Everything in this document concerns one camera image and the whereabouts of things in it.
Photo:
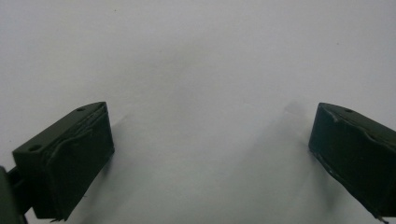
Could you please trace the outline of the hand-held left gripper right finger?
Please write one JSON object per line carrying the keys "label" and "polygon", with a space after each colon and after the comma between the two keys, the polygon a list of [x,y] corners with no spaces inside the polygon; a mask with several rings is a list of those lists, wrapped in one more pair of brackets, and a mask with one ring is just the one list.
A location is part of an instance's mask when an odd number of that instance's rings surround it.
{"label": "hand-held left gripper right finger", "polygon": [[349,108],[320,103],[309,149],[375,218],[396,217],[396,131]]}

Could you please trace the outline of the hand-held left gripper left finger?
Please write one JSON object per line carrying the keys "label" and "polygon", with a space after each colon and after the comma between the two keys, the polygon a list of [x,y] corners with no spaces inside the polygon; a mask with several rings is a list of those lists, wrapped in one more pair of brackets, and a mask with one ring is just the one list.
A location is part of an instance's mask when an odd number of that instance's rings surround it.
{"label": "hand-held left gripper left finger", "polygon": [[105,102],[84,105],[13,151],[39,218],[66,220],[114,153]]}

